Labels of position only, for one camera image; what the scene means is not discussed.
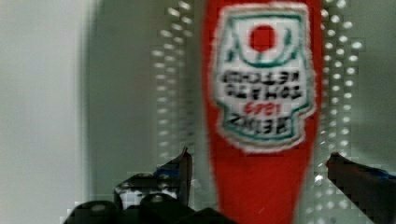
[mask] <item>ketchup bottle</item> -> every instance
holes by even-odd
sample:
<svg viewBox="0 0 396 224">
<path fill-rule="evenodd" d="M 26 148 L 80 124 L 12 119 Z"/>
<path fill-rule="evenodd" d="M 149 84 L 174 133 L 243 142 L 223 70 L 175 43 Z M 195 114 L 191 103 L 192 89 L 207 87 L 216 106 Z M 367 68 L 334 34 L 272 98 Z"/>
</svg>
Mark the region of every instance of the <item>ketchup bottle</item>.
<svg viewBox="0 0 396 224">
<path fill-rule="evenodd" d="M 290 224 L 318 131 L 319 0 L 209 0 L 203 90 L 220 212 Z"/>
</svg>

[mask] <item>black object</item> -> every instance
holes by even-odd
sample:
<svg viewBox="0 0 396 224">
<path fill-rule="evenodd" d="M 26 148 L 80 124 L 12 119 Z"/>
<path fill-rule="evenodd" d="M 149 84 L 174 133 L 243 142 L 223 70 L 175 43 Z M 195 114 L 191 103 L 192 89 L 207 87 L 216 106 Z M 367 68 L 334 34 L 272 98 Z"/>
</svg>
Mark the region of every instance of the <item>black object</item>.
<svg viewBox="0 0 396 224">
<path fill-rule="evenodd" d="M 114 202 L 119 209 L 137 207 L 153 193 L 164 193 L 188 205 L 192 176 L 192 157 L 184 147 L 175 159 L 157 168 L 153 174 L 138 174 L 118 184 Z"/>
<path fill-rule="evenodd" d="M 167 194 L 150 194 L 140 206 L 117 209 L 107 201 L 84 203 L 76 207 L 64 224 L 235 224 L 206 208 L 195 212 Z"/>
<path fill-rule="evenodd" d="M 333 153 L 326 166 L 334 185 L 374 223 L 396 223 L 396 176 L 349 161 L 339 153 Z"/>
</svg>

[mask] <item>white background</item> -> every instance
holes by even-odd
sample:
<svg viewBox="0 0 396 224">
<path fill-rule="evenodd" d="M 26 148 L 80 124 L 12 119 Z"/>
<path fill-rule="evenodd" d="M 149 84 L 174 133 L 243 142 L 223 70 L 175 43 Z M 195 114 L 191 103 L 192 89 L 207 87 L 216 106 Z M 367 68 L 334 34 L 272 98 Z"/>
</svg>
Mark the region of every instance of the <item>white background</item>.
<svg viewBox="0 0 396 224">
<path fill-rule="evenodd" d="M 59 223 L 87 198 L 82 49 L 94 0 L 0 1 L 0 223 Z"/>
</svg>

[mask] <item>hole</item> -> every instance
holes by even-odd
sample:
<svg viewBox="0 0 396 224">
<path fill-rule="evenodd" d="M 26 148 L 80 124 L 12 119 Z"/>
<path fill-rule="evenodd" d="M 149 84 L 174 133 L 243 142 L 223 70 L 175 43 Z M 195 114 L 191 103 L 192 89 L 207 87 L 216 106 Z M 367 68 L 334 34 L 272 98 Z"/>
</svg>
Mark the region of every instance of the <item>hole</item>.
<svg viewBox="0 0 396 224">
<path fill-rule="evenodd" d="M 347 72 L 349 75 L 353 75 L 353 74 L 355 74 L 356 70 L 355 70 L 355 68 L 348 68 L 348 69 L 346 70 L 346 72 Z"/>
<path fill-rule="evenodd" d="M 339 91 L 339 90 L 340 90 L 340 87 L 339 87 L 339 86 L 333 86 L 333 87 L 332 87 L 332 90 L 333 90 L 333 91 Z"/>
<path fill-rule="evenodd" d="M 157 99 L 157 101 L 161 102 L 161 103 L 165 103 L 165 102 L 168 101 L 168 99 L 166 99 L 166 97 L 160 97 L 160 98 Z"/>
<path fill-rule="evenodd" d="M 316 198 L 321 198 L 322 193 L 321 193 L 320 191 L 318 191 L 317 194 L 316 194 L 315 196 L 316 196 Z"/>
<path fill-rule="evenodd" d="M 336 53 L 337 53 L 338 55 L 344 55 L 345 51 L 344 51 L 343 49 L 338 49 L 338 50 L 336 51 Z"/>
<path fill-rule="evenodd" d="M 165 49 L 174 49 L 174 48 L 175 48 L 175 46 L 173 46 L 173 45 L 171 45 L 171 44 L 164 44 L 163 47 L 164 47 Z"/>
<path fill-rule="evenodd" d="M 165 79 L 165 75 L 159 74 L 156 76 L 157 79 Z"/>
<path fill-rule="evenodd" d="M 351 56 L 349 56 L 349 60 L 352 61 L 352 62 L 356 62 L 358 60 L 358 56 L 351 55 Z"/>
<path fill-rule="evenodd" d="M 168 13 L 171 14 L 172 16 L 176 16 L 176 17 L 180 16 L 180 12 L 178 12 L 176 9 L 172 7 L 168 8 Z"/>
<path fill-rule="evenodd" d="M 172 27 L 172 29 L 177 30 L 177 31 L 183 30 L 183 27 L 177 23 L 172 23 L 171 27 Z"/>
<path fill-rule="evenodd" d="M 329 16 L 329 12 L 326 9 L 322 9 L 321 10 L 321 14 L 322 14 L 322 17 L 328 17 Z"/>
<path fill-rule="evenodd" d="M 184 1 L 179 1 L 179 2 L 178 2 L 178 5 L 179 5 L 180 7 L 182 7 L 182 8 L 184 8 L 184 9 L 186 9 L 186 10 L 190 10 L 190 9 L 191 9 L 190 4 L 188 4 L 188 3 L 184 2 Z"/>
<path fill-rule="evenodd" d="M 334 23 L 337 23 L 337 22 L 340 21 L 340 17 L 337 16 L 337 15 L 334 15 L 334 16 L 332 16 L 331 21 L 334 22 Z"/>
<path fill-rule="evenodd" d="M 346 22 L 344 22 L 343 26 L 346 29 L 350 29 L 350 28 L 352 28 L 353 24 L 350 21 L 346 21 Z"/>
<path fill-rule="evenodd" d="M 172 33 L 170 33 L 169 31 L 166 31 L 166 30 L 161 30 L 160 34 L 162 36 L 164 36 L 164 37 L 171 37 L 172 36 Z"/>
<path fill-rule="evenodd" d="M 338 205 L 339 205 L 342 209 L 347 209 L 347 201 L 346 201 L 346 200 L 343 200 L 343 201 L 339 202 Z"/>
<path fill-rule="evenodd" d="M 317 209 L 317 211 L 320 211 L 323 209 L 323 205 L 321 205 L 321 203 L 320 203 L 315 208 Z"/>
<path fill-rule="evenodd" d="M 309 215 L 309 214 L 311 214 L 311 213 L 313 213 L 314 212 L 314 209 L 313 208 L 307 208 L 306 210 L 305 210 L 305 213 L 307 214 L 307 215 Z"/>
<path fill-rule="evenodd" d="M 157 87 L 157 91 L 166 91 L 166 87 L 165 86 L 159 86 L 159 87 Z"/>
<path fill-rule="evenodd" d="M 164 135 L 168 135 L 168 134 L 169 134 L 168 131 L 160 131 L 160 132 L 158 133 L 159 136 L 164 136 Z"/>
<path fill-rule="evenodd" d="M 176 51 L 176 53 L 177 53 L 178 55 L 184 55 L 184 50 L 178 49 L 178 50 Z"/>
<path fill-rule="evenodd" d="M 346 81 L 346 86 L 348 86 L 348 87 L 353 86 L 353 81 L 351 81 L 351 80 Z"/>
<path fill-rule="evenodd" d="M 184 43 L 184 40 L 183 40 L 183 38 L 181 38 L 181 37 L 175 37 L 174 40 L 175 40 L 175 42 L 177 42 L 178 44 Z"/>
<path fill-rule="evenodd" d="M 347 2 L 346 2 L 345 0 L 339 0 L 339 1 L 337 2 L 337 6 L 338 6 L 339 8 L 344 8 L 344 7 L 347 6 Z"/>
<path fill-rule="evenodd" d="M 154 67 L 156 67 L 156 68 L 164 68 L 165 64 L 164 63 L 155 63 Z"/>
<path fill-rule="evenodd" d="M 328 203 L 326 204 L 326 206 L 327 206 L 327 208 L 329 208 L 329 209 L 333 209 L 333 208 L 334 208 L 334 202 L 328 202 Z"/>
<path fill-rule="evenodd" d="M 192 32 L 191 31 L 184 31 L 183 34 L 185 36 L 188 36 L 188 37 L 192 36 Z"/>
<path fill-rule="evenodd" d="M 343 122 L 344 122 L 344 123 L 350 122 L 350 118 L 349 118 L 349 117 L 344 117 L 344 118 L 343 118 Z"/>
<path fill-rule="evenodd" d="M 338 102 L 340 102 L 340 100 L 337 97 L 333 97 L 332 98 L 332 103 L 333 104 L 338 104 Z"/>
<path fill-rule="evenodd" d="M 159 51 L 159 50 L 153 50 L 153 51 L 151 52 L 151 54 L 152 54 L 153 56 L 157 56 L 157 57 L 163 56 L 163 52 L 162 52 L 162 51 Z"/>
<path fill-rule="evenodd" d="M 159 120 L 158 121 L 160 124 L 167 124 L 167 123 L 169 123 L 169 120 L 167 120 L 167 119 L 161 119 L 161 120 Z"/>
<path fill-rule="evenodd" d="M 318 221 L 317 221 L 317 224 L 325 224 L 325 223 L 326 223 L 326 221 L 324 220 L 323 217 L 320 217 L 320 218 L 318 219 Z"/>
<path fill-rule="evenodd" d="M 363 47 L 363 44 L 361 42 L 354 42 L 352 44 L 353 49 L 361 49 L 361 47 Z"/>
<path fill-rule="evenodd" d="M 174 62 L 174 61 L 175 61 L 175 57 L 166 56 L 166 57 L 165 57 L 165 60 L 168 61 L 168 62 Z"/>
<path fill-rule="evenodd" d="M 345 35 L 341 35 L 340 38 L 338 38 L 342 43 L 347 42 L 347 37 Z"/>
<path fill-rule="evenodd" d="M 350 99 L 350 98 L 352 98 L 352 93 L 347 92 L 347 93 L 344 94 L 344 97 L 347 98 L 347 99 Z"/>
<path fill-rule="evenodd" d="M 329 36 L 335 36 L 335 31 L 334 31 L 334 30 L 329 30 L 329 31 L 327 32 L 327 34 L 328 34 Z"/>
<path fill-rule="evenodd" d="M 334 79 L 340 79 L 341 75 L 340 74 L 334 74 L 334 76 L 332 76 Z"/>
<path fill-rule="evenodd" d="M 336 62 L 336 63 L 334 64 L 334 66 L 335 66 L 335 67 L 342 67 L 343 64 L 342 64 L 341 62 Z"/>
<path fill-rule="evenodd" d="M 166 72 L 175 73 L 176 69 L 174 67 L 166 68 Z"/>
<path fill-rule="evenodd" d="M 161 142 L 160 147 L 167 147 L 169 146 L 169 142 Z"/>
<path fill-rule="evenodd" d="M 168 152 L 163 152 L 163 153 L 160 154 L 160 157 L 162 157 L 162 158 L 165 158 L 165 157 L 168 157 L 168 156 L 169 156 Z"/>
<path fill-rule="evenodd" d="M 343 129 L 343 130 L 341 131 L 341 134 L 349 134 L 349 129 Z"/>
<path fill-rule="evenodd" d="M 326 194 L 327 195 L 332 195 L 334 193 L 334 190 L 333 189 L 327 189 L 326 190 Z"/>
<path fill-rule="evenodd" d="M 350 109 L 352 109 L 352 106 L 350 106 L 350 105 L 344 105 L 344 110 L 348 111 L 348 110 L 350 110 Z"/>
<path fill-rule="evenodd" d="M 326 49 L 332 49 L 332 43 L 327 43 L 327 44 L 325 45 L 325 47 L 326 47 Z"/>
<path fill-rule="evenodd" d="M 162 108 L 162 109 L 159 109 L 158 110 L 158 113 L 159 114 L 165 114 L 165 113 L 167 113 L 168 112 L 168 110 L 166 109 L 166 108 Z"/>
<path fill-rule="evenodd" d="M 184 21 L 187 24 L 192 24 L 192 20 L 190 18 L 183 17 L 183 18 L 181 18 L 181 20 Z"/>
<path fill-rule="evenodd" d="M 176 81 L 175 81 L 174 79 L 169 79 L 169 80 L 168 80 L 168 83 L 169 83 L 169 84 L 176 84 Z"/>
</svg>

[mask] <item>heinz label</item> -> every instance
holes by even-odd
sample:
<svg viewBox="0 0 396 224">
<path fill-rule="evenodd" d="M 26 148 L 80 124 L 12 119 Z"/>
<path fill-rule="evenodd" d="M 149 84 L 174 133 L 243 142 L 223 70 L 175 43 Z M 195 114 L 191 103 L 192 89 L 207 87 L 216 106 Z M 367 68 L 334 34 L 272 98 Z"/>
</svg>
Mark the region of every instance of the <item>heinz label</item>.
<svg viewBox="0 0 396 224">
<path fill-rule="evenodd" d="M 273 152 L 304 140 L 315 110 L 305 4 L 247 4 L 220 14 L 212 55 L 219 131 L 245 151 Z"/>
</svg>

